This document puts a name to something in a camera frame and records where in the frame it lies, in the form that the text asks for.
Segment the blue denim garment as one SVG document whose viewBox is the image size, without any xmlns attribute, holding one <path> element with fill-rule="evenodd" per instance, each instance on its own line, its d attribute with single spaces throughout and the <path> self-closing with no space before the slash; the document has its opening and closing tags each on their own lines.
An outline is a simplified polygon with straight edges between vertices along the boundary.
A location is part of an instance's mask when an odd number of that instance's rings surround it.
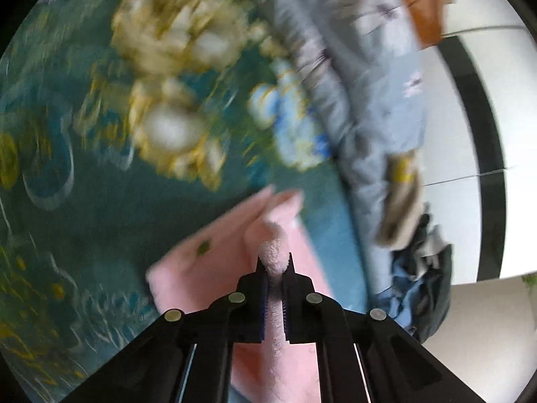
<svg viewBox="0 0 537 403">
<path fill-rule="evenodd" d="M 424 258 L 412 253 L 399 251 L 392 256 L 391 286 L 375 295 L 373 305 L 412 335 L 416 331 L 415 309 L 422 301 L 421 287 L 430 267 Z"/>
</svg>

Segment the beige yellow plaid garment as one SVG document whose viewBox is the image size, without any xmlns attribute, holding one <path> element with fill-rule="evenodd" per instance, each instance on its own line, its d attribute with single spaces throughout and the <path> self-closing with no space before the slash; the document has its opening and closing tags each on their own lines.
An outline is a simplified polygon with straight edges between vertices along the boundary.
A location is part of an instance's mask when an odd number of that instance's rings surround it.
<svg viewBox="0 0 537 403">
<path fill-rule="evenodd" d="M 420 154 L 414 149 L 389 159 L 389 190 L 377 235 L 377 243 L 386 249 L 405 249 L 423 214 Z"/>
</svg>

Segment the grey floral quilt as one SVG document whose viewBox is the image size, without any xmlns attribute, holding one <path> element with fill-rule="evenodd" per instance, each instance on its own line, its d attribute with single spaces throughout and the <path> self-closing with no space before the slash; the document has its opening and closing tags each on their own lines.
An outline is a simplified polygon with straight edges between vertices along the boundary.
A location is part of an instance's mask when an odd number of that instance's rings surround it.
<svg viewBox="0 0 537 403">
<path fill-rule="evenodd" d="M 289 49 L 348 189 L 369 289 L 391 286 L 391 254 L 377 243 L 389 159 L 421 151 L 426 105 L 415 30 L 394 45 L 361 34 L 321 0 L 257 0 Z"/>
</svg>

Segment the green floral plush blanket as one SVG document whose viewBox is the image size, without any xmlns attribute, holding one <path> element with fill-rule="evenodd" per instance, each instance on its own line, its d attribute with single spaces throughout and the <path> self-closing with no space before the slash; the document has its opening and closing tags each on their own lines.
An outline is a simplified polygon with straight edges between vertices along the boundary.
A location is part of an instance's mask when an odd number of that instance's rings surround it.
<svg viewBox="0 0 537 403">
<path fill-rule="evenodd" d="M 252 0 L 55 0 L 1 59 L 1 352 L 59 402 L 161 313 L 147 271 L 271 186 L 369 296 L 326 131 Z"/>
</svg>

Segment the dark clothes pile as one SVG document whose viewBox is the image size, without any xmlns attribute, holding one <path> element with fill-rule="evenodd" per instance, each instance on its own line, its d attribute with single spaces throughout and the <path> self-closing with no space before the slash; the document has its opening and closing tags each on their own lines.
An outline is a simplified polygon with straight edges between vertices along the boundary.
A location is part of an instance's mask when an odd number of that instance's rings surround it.
<svg viewBox="0 0 537 403">
<path fill-rule="evenodd" d="M 421 287 L 422 301 L 415 309 L 416 331 L 411 335 L 423 343 L 436 333 L 450 309 L 452 244 L 443 239 L 440 227 L 432 226 L 431 216 L 425 213 L 409 245 L 395 252 L 399 251 L 424 258 L 430 267 Z"/>
</svg>

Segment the pink fleece pajama pants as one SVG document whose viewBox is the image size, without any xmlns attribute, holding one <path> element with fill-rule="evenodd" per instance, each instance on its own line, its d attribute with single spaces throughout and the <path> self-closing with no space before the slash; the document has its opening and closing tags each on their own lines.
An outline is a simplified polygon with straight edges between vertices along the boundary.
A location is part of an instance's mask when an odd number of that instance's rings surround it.
<svg viewBox="0 0 537 403">
<path fill-rule="evenodd" d="M 288 263 L 324 295 L 331 290 L 299 213 L 304 195 L 268 186 L 183 240 L 147 271 L 158 312 L 194 312 L 236 287 L 263 262 L 275 281 Z M 251 402 L 318 402 L 316 348 L 291 345 L 283 331 L 282 302 L 268 303 L 267 337 L 233 348 L 231 384 Z"/>
</svg>

